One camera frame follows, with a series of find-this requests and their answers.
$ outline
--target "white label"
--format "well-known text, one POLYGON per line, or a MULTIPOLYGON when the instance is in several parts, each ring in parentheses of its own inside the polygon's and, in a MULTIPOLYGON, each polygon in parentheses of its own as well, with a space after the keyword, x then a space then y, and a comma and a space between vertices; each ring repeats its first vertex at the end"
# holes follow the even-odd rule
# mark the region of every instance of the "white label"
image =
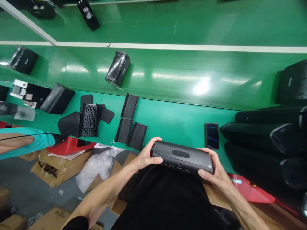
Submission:
POLYGON ((290 79, 289 79, 289 82, 288 82, 288 87, 290 87, 291 82, 292 82, 292 78, 290 78, 290 79))
POLYGON ((52 94, 50 94, 50 96, 48 97, 47 101, 49 101, 50 97, 52 96, 52 94))
POLYGON ((32 100, 33 94, 26 94, 26 100, 32 100))

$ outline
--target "black speaker cover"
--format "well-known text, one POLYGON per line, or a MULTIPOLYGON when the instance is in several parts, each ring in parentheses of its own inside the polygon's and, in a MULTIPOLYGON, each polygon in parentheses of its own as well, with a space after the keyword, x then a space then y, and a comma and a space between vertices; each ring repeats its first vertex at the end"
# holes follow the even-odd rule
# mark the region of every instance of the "black speaker cover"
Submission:
POLYGON ((227 123, 221 127, 224 137, 233 143, 298 156, 306 150, 307 139, 292 124, 227 123))
POLYGON ((29 75, 37 58, 38 55, 33 51, 17 46, 8 66, 13 70, 29 75))
POLYGON ((62 114, 74 94, 72 89, 57 83, 41 106, 41 110, 51 114, 62 114))
POLYGON ((277 106, 238 112, 236 123, 285 124, 291 123, 307 134, 307 106, 277 106))
POLYGON ((259 177, 292 189, 307 189, 307 159, 274 155, 262 150, 249 149, 233 143, 225 144, 229 159, 236 166, 243 166, 259 177))
POLYGON ((292 211, 298 214, 296 216, 299 219, 307 220, 306 217, 306 197, 307 191, 305 189, 294 190, 285 184, 280 184, 275 181, 269 180, 266 177, 262 177, 257 172, 252 171, 248 165, 234 164, 233 169, 242 175, 244 178, 251 181, 253 184, 263 189, 292 211))

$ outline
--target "green workbench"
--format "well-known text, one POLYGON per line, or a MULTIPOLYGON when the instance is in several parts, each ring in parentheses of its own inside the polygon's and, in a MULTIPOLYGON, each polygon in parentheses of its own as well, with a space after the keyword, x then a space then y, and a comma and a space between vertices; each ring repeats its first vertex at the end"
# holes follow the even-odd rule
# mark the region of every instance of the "green workbench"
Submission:
MULTIPOLYGON (((0 85, 12 87, 11 82, 0 81, 0 85)), ((76 91, 76 94, 65 109, 63 117, 74 111, 79 111, 80 98, 82 95, 87 94, 89 94, 89 92, 76 91)), ((98 137, 81 137, 81 139, 134 150, 127 148, 125 144, 114 143, 125 96, 101 93, 91 94, 93 95, 94 103, 104 103, 107 109, 115 113, 115 116, 110 124, 103 121, 100 122, 98 137)), ((23 105, 22 100, 12 96, 8 96, 7 102, 16 103, 20 106, 23 105)), ((139 122, 148 126, 143 144, 146 144, 152 137, 159 136, 167 142, 197 148, 205 146, 205 123, 218 123, 219 126, 222 126, 227 122, 233 122, 236 113, 237 111, 235 110, 140 98, 133 120, 134 122, 139 122)), ((2 116, 0 120, 59 134, 57 123, 61 118, 62 115, 47 114, 42 110, 37 110, 34 122, 13 120, 12 116, 2 116)), ((225 170, 228 173, 235 173, 225 153, 225 142, 225 138, 220 134, 220 149, 217 150, 217 153, 219 154, 225 170)))

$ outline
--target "black plastic panel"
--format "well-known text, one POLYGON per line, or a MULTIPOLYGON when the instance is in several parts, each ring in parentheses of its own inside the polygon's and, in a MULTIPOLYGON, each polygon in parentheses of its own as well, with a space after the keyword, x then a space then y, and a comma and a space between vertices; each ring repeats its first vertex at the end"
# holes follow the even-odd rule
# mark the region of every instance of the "black plastic panel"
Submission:
POLYGON ((138 103, 138 96, 127 93, 124 107, 122 108, 121 117, 127 119, 133 119, 137 103, 138 103))
POLYGON ((132 120, 121 118, 119 122, 115 142, 127 144, 129 139, 130 130, 132 127, 132 120))
POLYGON ((146 125, 135 122, 127 146, 140 151, 142 149, 146 130, 146 125))
POLYGON ((84 104, 80 114, 79 136, 98 136, 97 104, 84 104))

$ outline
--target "smartphone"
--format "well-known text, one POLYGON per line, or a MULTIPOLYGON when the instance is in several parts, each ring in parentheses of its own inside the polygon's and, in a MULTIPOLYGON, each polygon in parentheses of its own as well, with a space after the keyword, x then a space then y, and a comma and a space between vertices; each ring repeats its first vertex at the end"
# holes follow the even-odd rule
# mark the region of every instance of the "smartphone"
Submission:
POLYGON ((218 123, 205 123, 205 143, 210 149, 220 148, 220 139, 218 136, 218 123))

